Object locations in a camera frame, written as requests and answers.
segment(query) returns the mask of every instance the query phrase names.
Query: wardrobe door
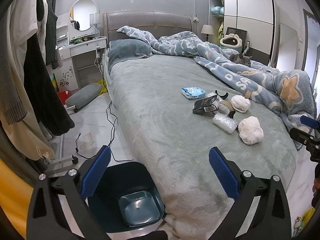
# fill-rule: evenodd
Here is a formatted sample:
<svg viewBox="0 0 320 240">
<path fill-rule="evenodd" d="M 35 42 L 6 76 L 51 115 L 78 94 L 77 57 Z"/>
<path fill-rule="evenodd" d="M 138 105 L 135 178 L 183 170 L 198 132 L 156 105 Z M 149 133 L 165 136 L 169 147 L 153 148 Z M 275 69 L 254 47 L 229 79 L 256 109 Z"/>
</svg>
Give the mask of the wardrobe door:
<svg viewBox="0 0 320 240">
<path fill-rule="evenodd" d="M 235 16 L 224 16 L 223 22 L 223 34 L 226 35 L 228 27 L 237 27 L 237 17 Z"/>
<path fill-rule="evenodd" d="M 272 0 L 237 0 L 238 17 L 251 18 L 273 24 Z"/>
<path fill-rule="evenodd" d="M 237 16 L 237 0 L 224 0 L 224 15 Z"/>
<path fill-rule="evenodd" d="M 237 28 L 248 32 L 250 49 L 247 56 L 252 60 L 268 65 L 273 39 L 273 24 L 243 17 L 237 18 Z"/>
</svg>

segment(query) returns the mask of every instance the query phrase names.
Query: blue gripper pad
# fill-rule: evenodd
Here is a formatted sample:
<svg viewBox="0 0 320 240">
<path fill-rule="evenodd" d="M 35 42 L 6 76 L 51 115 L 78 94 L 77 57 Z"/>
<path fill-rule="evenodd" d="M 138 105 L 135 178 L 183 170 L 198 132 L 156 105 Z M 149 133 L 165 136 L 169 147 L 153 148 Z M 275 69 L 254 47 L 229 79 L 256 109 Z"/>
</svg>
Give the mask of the blue gripper pad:
<svg viewBox="0 0 320 240">
<path fill-rule="evenodd" d="M 225 162 L 225 158 L 212 148 L 209 152 L 209 162 L 227 196 L 236 201 L 240 196 L 239 182 Z"/>
<path fill-rule="evenodd" d="M 82 178 L 80 192 L 82 199 L 91 197 L 93 195 L 104 172 L 106 171 L 110 163 L 111 152 L 109 147 L 103 146 L 97 155 L 98 156 L 96 158 L 92 159 L 93 164 L 90 166 L 89 170 Z M 83 165 L 85 165 L 86 162 L 88 162 L 88 165 L 90 165 L 90 161 L 91 160 L 86 160 Z"/>
<path fill-rule="evenodd" d="M 305 115 L 300 117 L 300 122 L 312 129 L 319 129 L 319 123 L 317 120 L 307 117 Z"/>
</svg>

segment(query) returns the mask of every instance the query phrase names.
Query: black package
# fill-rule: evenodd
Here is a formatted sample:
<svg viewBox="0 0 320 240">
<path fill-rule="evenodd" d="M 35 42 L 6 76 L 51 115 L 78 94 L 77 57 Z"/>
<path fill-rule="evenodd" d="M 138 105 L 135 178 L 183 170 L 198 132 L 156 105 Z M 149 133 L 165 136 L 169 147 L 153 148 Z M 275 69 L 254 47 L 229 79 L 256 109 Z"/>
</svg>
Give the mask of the black package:
<svg viewBox="0 0 320 240">
<path fill-rule="evenodd" d="M 195 108 L 192 110 L 194 114 L 217 111 L 220 105 L 220 97 L 214 95 L 209 98 L 203 98 L 195 102 Z"/>
</svg>

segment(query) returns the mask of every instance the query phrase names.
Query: white tile floor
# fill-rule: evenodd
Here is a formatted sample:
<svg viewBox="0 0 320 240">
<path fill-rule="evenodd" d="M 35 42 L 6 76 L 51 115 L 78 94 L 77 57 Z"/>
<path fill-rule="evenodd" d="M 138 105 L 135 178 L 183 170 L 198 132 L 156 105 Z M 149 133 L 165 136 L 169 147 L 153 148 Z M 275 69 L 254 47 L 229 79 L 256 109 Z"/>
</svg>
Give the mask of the white tile floor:
<svg viewBox="0 0 320 240">
<path fill-rule="evenodd" d="M 81 133 L 81 136 L 78 140 L 78 149 L 81 155 L 91 157 L 99 151 L 102 145 L 108 145 L 110 141 L 110 131 L 112 128 L 112 125 L 107 121 L 106 117 L 106 108 L 109 103 L 110 97 L 108 94 L 104 94 L 97 97 L 78 113 L 71 115 L 72 120 L 75 122 L 75 128 L 71 129 L 65 135 L 62 152 L 63 156 L 76 154 L 75 141 L 79 133 Z M 111 106 L 111 111 L 116 113 L 113 106 Z M 115 118 L 109 115 L 109 119 L 113 122 Z M 56 156 L 59 155 L 60 137 L 52 140 L 51 146 L 57 152 Z M 116 129 L 115 139 L 111 148 L 117 160 L 133 159 L 132 153 L 130 152 L 120 126 Z M 75 166 L 76 168 L 79 168 L 85 161 L 85 159 L 80 156 L 78 156 L 78 158 L 79 163 Z M 316 163 L 312 163 L 309 158 L 309 152 L 305 149 L 300 151 L 296 171 L 292 177 L 289 188 L 287 189 L 292 225 L 294 224 L 294 220 L 297 216 L 302 216 L 304 212 L 311 208 L 311 200 L 313 197 L 312 186 Z M 111 158 L 110 166 L 116 164 L 118 163 Z M 75 234 L 82 236 L 82 233 L 71 214 L 65 197 L 61 196 L 60 199 L 70 228 Z M 143 228 L 142 230 L 110 234 L 110 237 L 113 240 L 125 240 L 131 237 L 142 236 L 155 230 L 160 223 L 161 222 L 153 226 Z"/>
</svg>

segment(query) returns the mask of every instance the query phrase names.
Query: cat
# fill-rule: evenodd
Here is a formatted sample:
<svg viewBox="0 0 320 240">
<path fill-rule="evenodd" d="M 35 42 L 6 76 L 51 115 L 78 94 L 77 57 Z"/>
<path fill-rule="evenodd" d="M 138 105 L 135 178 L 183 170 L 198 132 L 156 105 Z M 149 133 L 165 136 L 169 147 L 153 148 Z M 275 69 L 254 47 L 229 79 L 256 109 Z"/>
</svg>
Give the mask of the cat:
<svg viewBox="0 0 320 240">
<path fill-rule="evenodd" d="M 242 53 L 240 54 L 231 54 L 229 60 L 236 63 L 236 64 L 242 64 L 248 67 L 251 67 L 251 57 L 243 56 Z"/>
</svg>

